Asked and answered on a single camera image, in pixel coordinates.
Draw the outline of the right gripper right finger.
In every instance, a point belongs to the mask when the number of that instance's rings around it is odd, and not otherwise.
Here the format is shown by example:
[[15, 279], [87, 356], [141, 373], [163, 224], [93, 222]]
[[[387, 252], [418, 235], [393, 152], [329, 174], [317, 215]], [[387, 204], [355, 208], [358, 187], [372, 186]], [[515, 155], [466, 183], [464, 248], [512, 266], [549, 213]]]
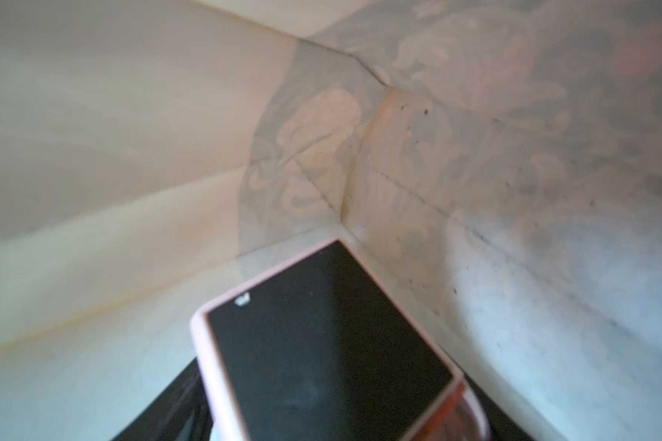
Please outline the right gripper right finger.
[[507, 415], [469, 376], [465, 377], [480, 402], [490, 426], [492, 439], [496, 441], [533, 441], [509, 415]]

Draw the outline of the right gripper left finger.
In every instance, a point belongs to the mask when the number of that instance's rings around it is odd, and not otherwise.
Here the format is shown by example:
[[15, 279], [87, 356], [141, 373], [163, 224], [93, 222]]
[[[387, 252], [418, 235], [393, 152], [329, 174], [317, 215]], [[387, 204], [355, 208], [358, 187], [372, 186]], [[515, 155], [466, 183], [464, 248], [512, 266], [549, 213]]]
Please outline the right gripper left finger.
[[213, 417], [198, 361], [185, 369], [114, 440], [210, 440]]

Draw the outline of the white canvas tote bag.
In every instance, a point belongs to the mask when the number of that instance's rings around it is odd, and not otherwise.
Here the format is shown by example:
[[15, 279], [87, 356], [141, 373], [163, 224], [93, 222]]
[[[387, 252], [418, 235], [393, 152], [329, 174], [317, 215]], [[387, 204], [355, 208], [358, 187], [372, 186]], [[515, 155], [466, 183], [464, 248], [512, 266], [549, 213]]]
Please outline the white canvas tote bag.
[[0, 440], [333, 236], [528, 434], [662, 440], [662, 1], [0, 1]]

